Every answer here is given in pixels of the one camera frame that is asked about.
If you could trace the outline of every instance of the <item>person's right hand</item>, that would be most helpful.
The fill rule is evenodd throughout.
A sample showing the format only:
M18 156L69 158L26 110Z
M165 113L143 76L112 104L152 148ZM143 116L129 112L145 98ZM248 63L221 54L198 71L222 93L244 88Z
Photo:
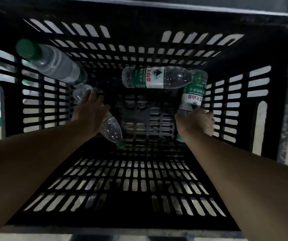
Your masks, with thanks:
M214 133L214 114L213 112L205 112L203 108L195 108L194 111L187 116L176 113L176 127L179 135L182 137L192 131L200 130L210 136Z
M104 116L110 109L110 105L103 105L104 96L96 96L97 89L87 91L81 102L76 106L72 121L77 121L82 127L85 137L94 137L99 132Z

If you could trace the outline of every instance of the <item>person's left arm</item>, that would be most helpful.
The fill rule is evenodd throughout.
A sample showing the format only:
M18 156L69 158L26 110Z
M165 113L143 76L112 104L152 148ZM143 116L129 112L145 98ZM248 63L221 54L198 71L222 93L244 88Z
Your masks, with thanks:
M96 90L76 107L72 121L0 140L0 227L71 153L95 136L109 105Z

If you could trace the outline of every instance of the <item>forearm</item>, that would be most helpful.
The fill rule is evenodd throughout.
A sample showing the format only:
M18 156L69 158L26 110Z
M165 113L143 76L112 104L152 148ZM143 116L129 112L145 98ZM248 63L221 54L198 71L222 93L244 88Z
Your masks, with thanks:
M250 241L288 239L288 166L199 130L182 138Z
M88 140L78 122L0 140L0 227Z

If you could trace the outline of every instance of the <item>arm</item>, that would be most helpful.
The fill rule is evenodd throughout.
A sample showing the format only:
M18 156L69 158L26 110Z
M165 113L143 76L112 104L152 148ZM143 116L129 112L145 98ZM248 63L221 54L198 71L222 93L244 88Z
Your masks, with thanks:
M0 227L79 146L99 131L109 105L87 93L72 121L0 140Z
M210 137L213 113L204 109L175 119L246 238L288 240L288 166Z

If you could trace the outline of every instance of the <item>black plastic crate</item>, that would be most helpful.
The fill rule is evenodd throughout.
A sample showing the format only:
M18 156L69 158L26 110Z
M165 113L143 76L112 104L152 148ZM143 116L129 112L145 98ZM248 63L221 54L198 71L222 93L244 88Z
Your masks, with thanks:
M90 84L105 93L128 144L117 150L101 136L85 143L3 231L240 236L194 156L175 140L173 116L182 89L127 89L120 76L128 65L205 70L209 78L202 106L216 113L214 137L249 151L258 104L265 101L262 155L284 162L288 16L71 0L0 0L0 50L15 57L14 61L0 57L0 62L16 67L16 73L0 70L16 77L15 83L0 81L5 136L65 124L75 106L68 85L44 79L22 64L15 52L21 38L56 46L78 61ZM260 68L262 74L257 74L254 70ZM105 152L92 151L102 146ZM59 204L53 203L55 199L61 200Z

